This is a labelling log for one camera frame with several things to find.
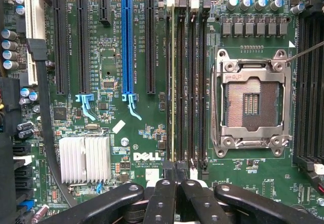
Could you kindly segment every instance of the white sticker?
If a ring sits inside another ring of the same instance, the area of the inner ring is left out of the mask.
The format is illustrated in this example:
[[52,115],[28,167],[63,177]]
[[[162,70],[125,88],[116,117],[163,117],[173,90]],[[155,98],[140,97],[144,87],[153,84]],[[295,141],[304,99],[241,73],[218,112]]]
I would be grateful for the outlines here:
[[115,127],[112,128],[112,131],[115,133],[115,134],[118,134],[118,132],[123,128],[123,126],[125,126],[125,122],[123,120],[120,120],[116,125]]
[[146,181],[159,179],[160,172],[157,168],[146,168],[145,169],[145,179]]

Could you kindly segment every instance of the white pci slot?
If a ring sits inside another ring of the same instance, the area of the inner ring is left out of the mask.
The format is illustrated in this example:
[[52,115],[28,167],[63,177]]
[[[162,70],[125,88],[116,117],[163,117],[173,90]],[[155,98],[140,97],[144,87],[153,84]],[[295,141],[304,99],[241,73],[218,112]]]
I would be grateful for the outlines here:
[[[46,39],[43,0],[25,0],[26,38]],[[37,85],[36,65],[27,51],[28,83]]]

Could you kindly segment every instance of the heatsink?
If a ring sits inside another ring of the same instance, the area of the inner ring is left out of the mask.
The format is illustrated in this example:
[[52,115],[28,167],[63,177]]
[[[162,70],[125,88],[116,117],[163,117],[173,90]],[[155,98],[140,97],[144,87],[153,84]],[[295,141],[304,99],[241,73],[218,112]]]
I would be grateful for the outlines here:
[[62,183],[109,181],[109,137],[66,137],[59,140]]

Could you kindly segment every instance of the mounting screw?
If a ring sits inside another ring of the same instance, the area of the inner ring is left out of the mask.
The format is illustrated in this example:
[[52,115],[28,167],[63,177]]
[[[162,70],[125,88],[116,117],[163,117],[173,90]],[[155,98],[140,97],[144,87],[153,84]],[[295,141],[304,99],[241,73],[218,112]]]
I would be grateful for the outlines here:
[[323,198],[318,198],[317,203],[319,206],[324,206],[324,199]]
[[120,143],[122,146],[127,146],[127,145],[129,145],[130,141],[127,138],[122,138],[120,140]]

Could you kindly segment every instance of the blue pcie slot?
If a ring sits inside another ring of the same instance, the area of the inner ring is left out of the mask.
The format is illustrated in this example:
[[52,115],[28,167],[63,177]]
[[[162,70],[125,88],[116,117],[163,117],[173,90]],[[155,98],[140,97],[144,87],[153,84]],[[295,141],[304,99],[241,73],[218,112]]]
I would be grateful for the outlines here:
[[134,112],[136,94],[133,75],[133,0],[121,0],[121,36],[123,43],[123,94],[122,100],[128,101],[131,115],[142,118]]

